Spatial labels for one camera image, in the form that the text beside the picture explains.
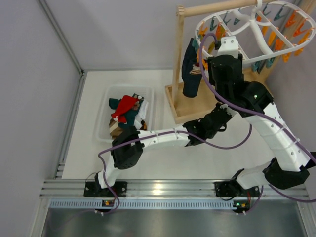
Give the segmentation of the dark teal Santa sock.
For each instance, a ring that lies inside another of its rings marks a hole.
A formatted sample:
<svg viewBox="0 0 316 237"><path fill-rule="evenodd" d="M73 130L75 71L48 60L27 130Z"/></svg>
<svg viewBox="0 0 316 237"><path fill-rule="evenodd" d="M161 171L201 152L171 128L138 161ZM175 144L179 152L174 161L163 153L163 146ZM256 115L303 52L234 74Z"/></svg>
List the dark teal Santa sock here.
<svg viewBox="0 0 316 237"><path fill-rule="evenodd" d="M181 77L184 83L183 95L188 98L197 96L202 77L193 41L194 38L191 38L183 58L181 69Z"/></svg>

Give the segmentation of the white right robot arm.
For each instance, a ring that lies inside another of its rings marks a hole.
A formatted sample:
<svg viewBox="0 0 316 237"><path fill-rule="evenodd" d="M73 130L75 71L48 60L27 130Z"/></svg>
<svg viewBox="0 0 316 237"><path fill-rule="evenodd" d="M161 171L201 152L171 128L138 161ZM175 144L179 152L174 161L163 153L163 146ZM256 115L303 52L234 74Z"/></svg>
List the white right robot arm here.
<svg viewBox="0 0 316 237"><path fill-rule="evenodd" d="M299 142L281 118L272 95L257 81L245 81L242 55L207 59L209 83L216 99L236 111L260 134L274 157L268 163L240 169L230 180L236 191L272 185L286 190L304 184L314 156Z"/></svg>

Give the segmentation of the white oval clip hanger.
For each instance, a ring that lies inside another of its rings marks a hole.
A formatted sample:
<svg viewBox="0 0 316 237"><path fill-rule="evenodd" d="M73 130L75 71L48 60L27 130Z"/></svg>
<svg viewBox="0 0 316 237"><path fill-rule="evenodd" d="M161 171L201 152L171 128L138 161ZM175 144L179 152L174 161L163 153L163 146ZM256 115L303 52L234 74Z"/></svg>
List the white oval clip hanger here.
<svg viewBox="0 0 316 237"><path fill-rule="evenodd" d="M239 45L238 51L243 55L243 61L245 64L254 63L257 61L267 60L275 58L281 55L290 56L292 52L301 51L313 37L316 35L316 22L310 15L304 12L296 5L285 1L271 1L267 4L280 5L281 8L287 7L293 10L293 13L300 15L304 21L310 24L310 27L306 30L308 35L304 36L299 44L293 44L289 37L284 35L273 22L271 22L261 10L263 1L259 1L256 5L246 5L237 8L227 9L223 11L217 11L201 20L196 26L196 32L194 37L194 47L200 48L200 44L207 33L211 33L217 27L220 27L219 33L215 36L218 38L220 33L222 34L223 42L226 44L228 39L233 40L233 44L237 45L236 36L250 28L253 32L257 46L261 50L262 54L257 57L248 57L243 48ZM244 24L234 31L231 31L224 21L227 14L232 13L235 18Z"/></svg>

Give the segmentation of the red sock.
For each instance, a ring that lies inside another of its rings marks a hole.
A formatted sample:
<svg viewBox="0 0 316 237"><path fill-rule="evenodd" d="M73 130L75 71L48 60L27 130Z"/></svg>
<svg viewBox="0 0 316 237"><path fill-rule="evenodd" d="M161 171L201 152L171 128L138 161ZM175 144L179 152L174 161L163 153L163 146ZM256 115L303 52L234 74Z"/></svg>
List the red sock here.
<svg viewBox="0 0 316 237"><path fill-rule="evenodd" d="M110 98L109 106L111 109L115 110L111 114L112 119L118 123L127 124L125 114L131 110L138 101L138 97L132 97L129 95L124 95L120 100Z"/></svg>

